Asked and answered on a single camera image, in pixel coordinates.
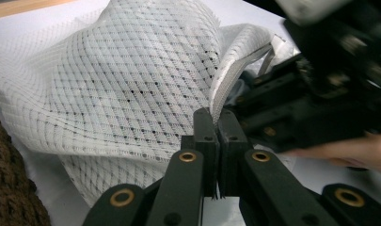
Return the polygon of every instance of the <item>human hand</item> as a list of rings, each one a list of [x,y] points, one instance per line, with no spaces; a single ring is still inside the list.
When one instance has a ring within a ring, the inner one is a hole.
[[[327,159],[336,166],[366,168],[381,172],[381,135],[322,144],[307,149],[289,150],[290,156]]]

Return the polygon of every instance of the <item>white tabletop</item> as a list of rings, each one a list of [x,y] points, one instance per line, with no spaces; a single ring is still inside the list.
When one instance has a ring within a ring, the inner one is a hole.
[[[281,25],[282,19],[241,0],[202,0],[220,19],[222,25],[256,24],[268,27],[286,40],[288,34]],[[0,41],[17,38],[75,16],[105,7],[108,0],[77,0],[71,3],[42,8],[26,13],[0,18]],[[29,177],[38,187],[38,195],[46,206],[55,226],[81,225],[89,207],[70,181],[55,155],[28,151],[17,139]],[[381,201],[381,175],[372,171],[356,172],[333,167],[324,161],[297,159],[293,169],[295,177],[307,188],[318,193],[327,184],[344,183],[356,186]],[[204,225],[244,225],[237,207],[238,199],[204,203]]]

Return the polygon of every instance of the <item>wooden surface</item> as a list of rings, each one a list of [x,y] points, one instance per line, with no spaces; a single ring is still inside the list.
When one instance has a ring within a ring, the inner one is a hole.
[[[0,3],[0,17],[26,12],[38,8],[47,8],[73,0],[14,0]]]

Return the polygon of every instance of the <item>brown woven fabric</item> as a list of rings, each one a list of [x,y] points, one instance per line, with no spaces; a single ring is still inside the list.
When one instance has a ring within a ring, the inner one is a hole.
[[[35,184],[25,174],[24,161],[0,123],[0,226],[50,225]]]

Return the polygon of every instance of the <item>white cloth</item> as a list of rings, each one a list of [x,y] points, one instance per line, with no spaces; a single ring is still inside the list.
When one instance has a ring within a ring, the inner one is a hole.
[[[110,186],[161,178],[193,112],[218,115],[230,66],[270,40],[254,25],[219,28],[197,0],[113,0],[1,43],[0,106],[25,146],[59,154],[92,205]]]

